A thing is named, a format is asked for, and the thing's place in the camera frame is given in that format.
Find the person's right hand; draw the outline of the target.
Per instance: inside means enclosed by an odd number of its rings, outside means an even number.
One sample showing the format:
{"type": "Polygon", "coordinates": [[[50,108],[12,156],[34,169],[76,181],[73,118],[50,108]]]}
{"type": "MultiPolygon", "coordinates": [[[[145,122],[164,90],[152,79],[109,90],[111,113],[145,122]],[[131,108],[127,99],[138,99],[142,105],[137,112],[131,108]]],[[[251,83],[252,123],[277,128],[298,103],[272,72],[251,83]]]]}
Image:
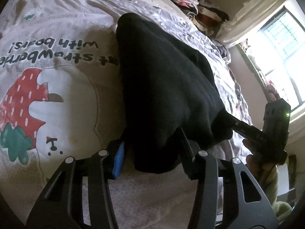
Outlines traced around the person's right hand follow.
{"type": "Polygon", "coordinates": [[[246,166],[262,188],[278,184],[278,169],[275,163],[259,163],[258,158],[247,155],[246,166]]]}

